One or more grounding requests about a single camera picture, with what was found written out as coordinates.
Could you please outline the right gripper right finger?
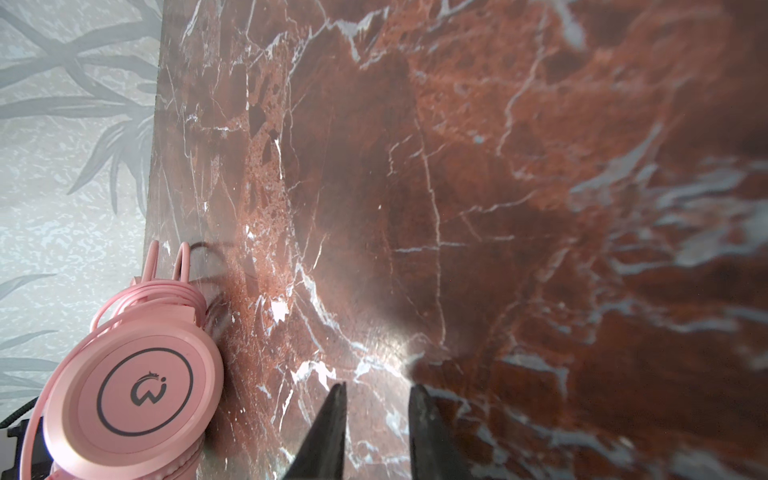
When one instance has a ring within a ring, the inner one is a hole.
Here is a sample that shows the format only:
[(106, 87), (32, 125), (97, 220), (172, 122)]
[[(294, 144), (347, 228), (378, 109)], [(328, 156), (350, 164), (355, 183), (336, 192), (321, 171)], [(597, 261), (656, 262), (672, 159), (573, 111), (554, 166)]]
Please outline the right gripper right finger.
[(440, 411), (423, 385), (411, 387), (408, 423), (413, 479), (472, 479)]

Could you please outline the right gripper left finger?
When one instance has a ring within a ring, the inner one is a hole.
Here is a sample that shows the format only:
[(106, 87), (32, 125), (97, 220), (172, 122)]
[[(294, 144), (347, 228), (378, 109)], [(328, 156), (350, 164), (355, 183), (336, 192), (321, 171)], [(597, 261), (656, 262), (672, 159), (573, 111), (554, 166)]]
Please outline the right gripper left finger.
[(347, 422), (347, 385), (329, 391), (284, 479), (344, 477)]

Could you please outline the pink headphones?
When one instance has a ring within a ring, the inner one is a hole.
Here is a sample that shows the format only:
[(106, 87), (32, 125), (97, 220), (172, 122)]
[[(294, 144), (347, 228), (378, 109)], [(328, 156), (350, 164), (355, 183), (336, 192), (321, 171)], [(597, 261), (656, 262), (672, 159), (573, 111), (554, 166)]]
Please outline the pink headphones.
[(152, 242), (140, 276), (94, 315), (43, 387), (18, 475), (33, 475), (42, 438), (51, 479), (192, 479), (223, 392), (223, 360), (182, 243), (172, 275)]

